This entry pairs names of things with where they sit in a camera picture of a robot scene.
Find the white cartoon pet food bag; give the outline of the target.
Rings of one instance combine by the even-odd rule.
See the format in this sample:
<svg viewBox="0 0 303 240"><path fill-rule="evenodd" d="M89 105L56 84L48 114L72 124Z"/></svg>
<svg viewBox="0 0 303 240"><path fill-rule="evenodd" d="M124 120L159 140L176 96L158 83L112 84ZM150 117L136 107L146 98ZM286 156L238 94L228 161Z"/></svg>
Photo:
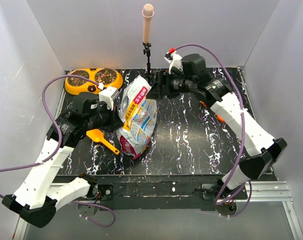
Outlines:
<svg viewBox="0 0 303 240"><path fill-rule="evenodd" d="M123 127L116 131L124 154L137 159L147 148L154 133L157 101L147 99L151 86L142 76L137 76L123 91L118 116Z"/></svg>

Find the yellow plastic food scoop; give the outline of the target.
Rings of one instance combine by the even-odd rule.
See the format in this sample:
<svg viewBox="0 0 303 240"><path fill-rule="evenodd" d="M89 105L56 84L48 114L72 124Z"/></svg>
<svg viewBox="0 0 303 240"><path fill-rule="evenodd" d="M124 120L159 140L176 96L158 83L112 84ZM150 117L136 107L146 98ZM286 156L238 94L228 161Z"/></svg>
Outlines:
<svg viewBox="0 0 303 240"><path fill-rule="evenodd" d="M109 150L111 150L114 154L119 155L120 151L111 144L108 140L105 139L104 134L99 129L92 129L86 132L86 135L95 143L101 143Z"/></svg>

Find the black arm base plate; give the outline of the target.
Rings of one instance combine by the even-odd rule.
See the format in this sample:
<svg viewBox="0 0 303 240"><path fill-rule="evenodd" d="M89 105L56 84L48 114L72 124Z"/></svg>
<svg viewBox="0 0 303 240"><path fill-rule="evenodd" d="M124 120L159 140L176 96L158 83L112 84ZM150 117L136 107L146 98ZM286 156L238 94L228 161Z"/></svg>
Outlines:
<svg viewBox="0 0 303 240"><path fill-rule="evenodd" d="M204 199L198 189L214 185L222 175L95 175L102 189L99 201L113 210L199 209L214 211L214 198Z"/></svg>

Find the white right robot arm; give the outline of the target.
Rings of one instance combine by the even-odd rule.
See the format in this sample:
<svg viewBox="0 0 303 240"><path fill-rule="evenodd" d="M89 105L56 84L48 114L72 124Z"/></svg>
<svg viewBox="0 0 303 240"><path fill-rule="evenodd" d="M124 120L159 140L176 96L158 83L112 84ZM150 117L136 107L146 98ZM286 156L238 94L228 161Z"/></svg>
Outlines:
<svg viewBox="0 0 303 240"><path fill-rule="evenodd" d="M248 113L241 98L222 77L196 76L188 78L182 73L170 74L159 70L148 99L172 99L181 93L191 93L212 112L219 115L240 139L240 153L232 169L217 181L218 198L229 199L242 184L257 180L274 163L287 147L283 138L266 132Z"/></svg>

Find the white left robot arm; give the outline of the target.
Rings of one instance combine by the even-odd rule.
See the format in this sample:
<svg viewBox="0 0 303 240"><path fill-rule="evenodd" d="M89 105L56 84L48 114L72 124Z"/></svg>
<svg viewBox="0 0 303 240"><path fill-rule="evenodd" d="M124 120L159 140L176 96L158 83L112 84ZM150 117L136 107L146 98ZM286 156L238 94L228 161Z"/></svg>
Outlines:
<svg viewBox="0 0 303 240"><path fill-rule="evenodd" d="M107 188L100 188L97 180L86 173L56 189L51 184L88 131L113 132L123 126L117 107L110 108L96 97L75 99L72 107L63 110L55 121L26 179L14 193L2 199L5 207L38 228L45 227L57 210L78 198L99 200L105 195Z"/></svg>

